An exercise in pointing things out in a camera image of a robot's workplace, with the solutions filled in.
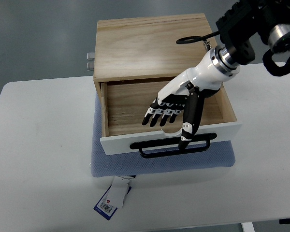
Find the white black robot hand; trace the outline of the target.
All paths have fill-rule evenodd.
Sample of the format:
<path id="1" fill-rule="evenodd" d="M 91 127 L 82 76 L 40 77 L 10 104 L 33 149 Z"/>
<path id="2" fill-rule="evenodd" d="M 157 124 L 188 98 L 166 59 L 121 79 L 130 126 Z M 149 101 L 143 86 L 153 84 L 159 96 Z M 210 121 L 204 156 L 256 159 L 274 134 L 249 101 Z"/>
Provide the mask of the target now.
<path id="1" fill-rule="evenodd" d="M 209 50 L 201 62 L 172 79 L 149 106 L 143 125 L 173 123 L 183 113 L 182 132 L 178 148 L 184 150 L 197 132 L 202 118 L 204 101 L 219 92 L 222 84 L 240 71 L 225 47 Z"/>

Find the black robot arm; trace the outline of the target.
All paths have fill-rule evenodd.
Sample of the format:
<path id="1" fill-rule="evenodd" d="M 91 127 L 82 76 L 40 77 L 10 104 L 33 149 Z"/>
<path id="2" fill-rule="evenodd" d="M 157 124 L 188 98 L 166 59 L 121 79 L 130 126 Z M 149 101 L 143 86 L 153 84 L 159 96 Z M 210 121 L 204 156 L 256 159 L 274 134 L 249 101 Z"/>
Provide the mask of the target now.
<path id="1" fill-rule="evenodd" d="M 217 22 L 217 31 L 204 36 L 178 39 L 177 44 L 203 41 L 209 48 L 208 38 L 220 36 L 222 48 L 215 49 L 212 59 L 219 62 L 221 71 L 234 71 L 255 59 L 249 38 L 258 33 L 269 46 L 262 61 L 273 76 L 290 73 L 290 0 L 240 0 Z"/>

